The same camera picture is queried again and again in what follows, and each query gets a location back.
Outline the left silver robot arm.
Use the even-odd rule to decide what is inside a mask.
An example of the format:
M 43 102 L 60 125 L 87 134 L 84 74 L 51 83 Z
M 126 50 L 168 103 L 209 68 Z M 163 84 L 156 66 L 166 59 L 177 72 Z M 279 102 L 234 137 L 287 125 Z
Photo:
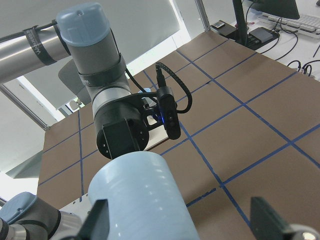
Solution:
M 153 129 L 144 98 L 155 93 L 131 91 L 125 60 L 97 2 L 62 10 L 44 29 L 25 29 L 17 42 L 2 47 L 0 81 L 6 83 L 68 56 L 91 99 L 99 152 L 112 160 L 143 151 Z

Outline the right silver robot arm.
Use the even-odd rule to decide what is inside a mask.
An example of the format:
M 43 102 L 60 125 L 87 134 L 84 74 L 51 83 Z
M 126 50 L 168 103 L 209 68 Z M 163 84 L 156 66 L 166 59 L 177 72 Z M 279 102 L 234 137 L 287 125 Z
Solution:
M 289 224 L 263 197 L 250 201 L 250 229 L 257 240 L 318 240 L 319 232 Z M 85 220 L 60 211 L 30 192 L 22 192 L 0 209 L 2 240 L 109 240 L 111 225 L 106 199 L 97 200 Z

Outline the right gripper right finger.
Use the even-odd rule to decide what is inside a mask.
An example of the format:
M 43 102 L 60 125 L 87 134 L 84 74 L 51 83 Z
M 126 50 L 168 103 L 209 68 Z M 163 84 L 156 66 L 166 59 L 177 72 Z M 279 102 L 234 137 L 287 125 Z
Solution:
M 257 240 L 318 240 L 320 233 L 307 225 L 288 223 L 263 198 L 250 200 L 250 230 Z

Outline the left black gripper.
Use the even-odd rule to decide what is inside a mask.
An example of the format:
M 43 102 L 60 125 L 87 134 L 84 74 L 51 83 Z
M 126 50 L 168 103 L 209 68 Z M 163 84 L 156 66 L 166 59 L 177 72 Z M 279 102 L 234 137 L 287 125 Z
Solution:
M 99 152 L 113 160 L 131 152 L 143 151 L 149 142 L 149 131 L 160 121 L 149 124 L 148 116 L 160 115 L 158 106 L 145 107 L 144 99 L 155 93 L 135 93 L 108 102 L 94 117 L 96 145 Z

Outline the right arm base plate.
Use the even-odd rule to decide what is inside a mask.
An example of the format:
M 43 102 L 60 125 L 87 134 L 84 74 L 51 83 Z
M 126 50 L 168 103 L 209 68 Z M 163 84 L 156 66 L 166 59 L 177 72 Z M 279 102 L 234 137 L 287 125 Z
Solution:
M 60 210 L 64 212 L 74 213 L 76 215 L 86 214 L 92 208 L 92 204 L 89 200 L 89 194 L 85 193 L 81 197 L 71 201 L 66 206 L 63 206 Z

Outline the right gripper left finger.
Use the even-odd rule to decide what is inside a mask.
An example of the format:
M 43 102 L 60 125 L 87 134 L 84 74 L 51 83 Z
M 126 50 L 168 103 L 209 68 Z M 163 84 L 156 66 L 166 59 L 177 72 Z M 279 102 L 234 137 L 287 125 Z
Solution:
M 107 199 L 99 199 L 95 201 L 79 232 L 62 240 L 107 240 L 109 233 L 109 203 Z

